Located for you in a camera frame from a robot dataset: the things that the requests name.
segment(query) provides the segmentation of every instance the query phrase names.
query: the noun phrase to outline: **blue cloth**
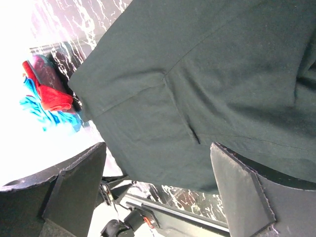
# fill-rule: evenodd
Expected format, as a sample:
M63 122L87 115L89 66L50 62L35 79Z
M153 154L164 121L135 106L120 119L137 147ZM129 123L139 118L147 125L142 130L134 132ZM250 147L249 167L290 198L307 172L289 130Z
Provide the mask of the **blue cloth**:
M73 115L62 111L51 112L44 110L33 80L25 78L24 85L28 88L30 94L20 100L20 104L23 106L24 110L28 110L37 117L38 121L42 124L44 131L61 123L70 123L74 128L74 132L80 130L81 119L77 114Z

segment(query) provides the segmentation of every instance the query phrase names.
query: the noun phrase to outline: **dark fabric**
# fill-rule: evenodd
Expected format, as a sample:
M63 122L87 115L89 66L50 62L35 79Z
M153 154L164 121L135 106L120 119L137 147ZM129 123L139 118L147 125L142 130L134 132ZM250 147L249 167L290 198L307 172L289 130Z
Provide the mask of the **dark fabric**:
M134 0L70 86L132 179L211 192L212 142L316 181L313 0Z

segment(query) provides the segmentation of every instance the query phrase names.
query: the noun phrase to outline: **red cloth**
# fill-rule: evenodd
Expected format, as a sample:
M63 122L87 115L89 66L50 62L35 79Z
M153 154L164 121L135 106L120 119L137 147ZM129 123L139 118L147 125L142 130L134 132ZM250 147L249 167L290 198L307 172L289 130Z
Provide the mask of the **red cloth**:
M22 66L28 75L28 78L34 81L36 91L41 98L41 105L44 110L61 111L69 110L71 108L73 103L73 97L71 95L55 90L47 85L41 85L28 61L23 62Z

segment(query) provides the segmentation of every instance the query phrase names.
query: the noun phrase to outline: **marble table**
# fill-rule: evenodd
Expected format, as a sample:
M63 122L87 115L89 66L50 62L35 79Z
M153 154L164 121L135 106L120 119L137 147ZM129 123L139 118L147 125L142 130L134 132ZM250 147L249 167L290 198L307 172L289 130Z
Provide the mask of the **marble table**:
M85 60L130 3L131 0L36 0L30 26L34 37L30 51L55 55L58 49L68 52L70 45L79 62L61 62L62 71L70 77L69 72L74 72ZM141 182L136 182L128 192L212 221L226 222L218 195Z

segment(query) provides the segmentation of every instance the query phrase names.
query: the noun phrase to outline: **pile of clothes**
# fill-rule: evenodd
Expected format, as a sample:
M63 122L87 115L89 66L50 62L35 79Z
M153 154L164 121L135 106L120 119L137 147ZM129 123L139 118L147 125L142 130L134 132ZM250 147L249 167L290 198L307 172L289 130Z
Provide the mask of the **pile of clothes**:
M66 93L54 65L43 55L34 55L22 65L28 89L20 101L23 109L36 116L44 131L63 124L71 125L71 132L78 132L81 119L72 106L73 96Z

